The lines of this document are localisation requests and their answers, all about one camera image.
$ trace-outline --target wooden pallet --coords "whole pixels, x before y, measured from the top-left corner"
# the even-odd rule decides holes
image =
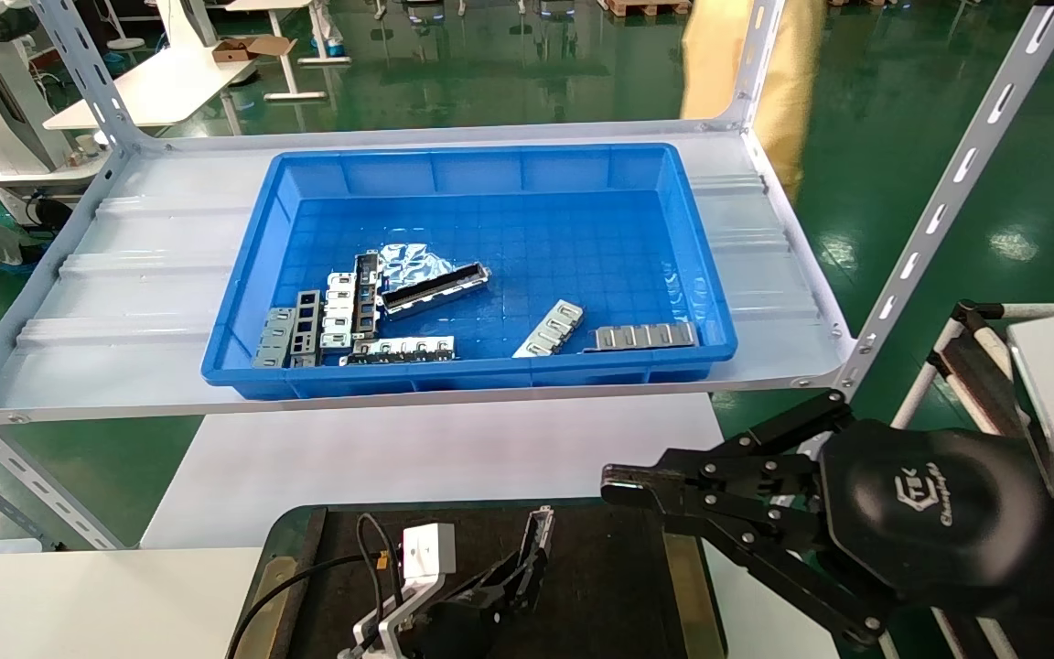
[[[675,14],[689,14],[690,3],[686,0],[604,0],[612,16],[624,17],[630,7],[641,9],[647,17],[656,17],[658,7],[670,7]]]

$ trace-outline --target desk leg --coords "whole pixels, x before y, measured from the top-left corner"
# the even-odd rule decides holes
[[[238,112],[234,108],[234,99],[232,99],[231,93],[222,89],[221,93],[218,93],[218,97],[222,100],[222,110],[226,112],[226,120],[231,124],[231,135],[242,135],[242,127],[238,124]]]
[[[317,56],[314,58],[299,58],[301,66],[308,66],[309,64],[350,64],[352,63],[352,58],[347,55],[340,55],[338,58],[331,58],[328,55],[328,46],[323,42],[323,34],[319,33],[319,11],[321,11],[321,4],[327,0],[313,0],[309,4],[309,15],[311,16],[311,37],[315,38],[315,52]]]
[[[284,30],[279,26],[279,14],[274,9],[269,9],[267,16],[271,18],[271,31],[275,37],[281,37]],[[295,72],[292,71],[292,59],[289,54],[279,56],[279,63],[284,66],[284,78],[288,79],[288,92],[285,94],[264,94],[264,100],[320,100],[328,94],[325,92],[300,92],[295,86]]]

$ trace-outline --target black cable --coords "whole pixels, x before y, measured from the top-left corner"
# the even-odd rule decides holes
[[[338,567],[339,565],[356,563],[357,560],[364,560],[365,556],[367,556],[367,558],[369,559],[366,560],[365,563],[368,565],[372,565],[372,570],[375,571],[376,566],[372,562],[373,560],[380,558],[379,554],[357,554],[352,556],[340,556],[339,559],[325,560],[325,562],[316,563],[311,567],[305,567],[304,570],[294,573],[294,575],[288,577],[288,579],[282,580],[279,585],[269,589],[269,592],[265,593],[262,597],[259,597],[258,601],[255,601],[255,603],[252,604],[251,607],[247,609],[247,613],[242,614],[242,617],[239,618],[238,626],[234,627],[234,636],[231,637],[230,646],[227,647],[226,659],[234,659],[234,655],[238,654],[238,643],[242,641],[242,635],[247,633],[247,627],[251,626],[251,621],[254,619],[254,615],[257,614],[260,609],[262,609],[264,606],[271,603],[271,600],[274,600],[275,596],[279,595],[280,593],[284,593],[285,589],[288,589],[291,586],[297,584],[298,581],[308,579],[311,575],[317,575],[318,573],[330,570],[330,568]]]
[[[392,565],[389,566],[389,577],[392,580],[392,601],[393,609],[396,609],[402,604],[406,603],[405,595],[401,593],[401,555],[397,554],[396,547],[392,543],[392,538],[389,538],[389,534],[385,532],[382,528],[380,522],[377,522],[376,518],[368,512],[360,513],[360,517],[356,518],[356,547],[360,550],[360,554],[367,554],[368,547],[364,545],[364,523],[369,522],[372,524],[372,528],[376,529],[377,534],[380,535],[380,541],[385,542],[385,550],[389,551],[389,560],[392,561]],[[372,597],[376,601],[376,622],[379,625],[382,619],[385,618],[385,597],[380,595],[380,576],[377,574],[377,567],[370,563],[369,567],[369,579],[372,579]]]

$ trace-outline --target robot logo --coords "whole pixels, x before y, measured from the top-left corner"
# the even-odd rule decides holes
[[[938,503],[938,492],[933,486],[932,477],[926,476],[925,479],[921,479],[917,476],[916,468],[902,468],[900,472],[902,476],[896,476],[894,479],[897,485],[897,501],[918,512]]]

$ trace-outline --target yellow curtain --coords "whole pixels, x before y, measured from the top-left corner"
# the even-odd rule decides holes
[[[750,11],[753,0],[696,0],[683,37],[683,118],[719,116],[731,101]],[[824,12],[824,0],[787,0],[754,118],[766,158],[793,200],[803,177],[800,155]]]

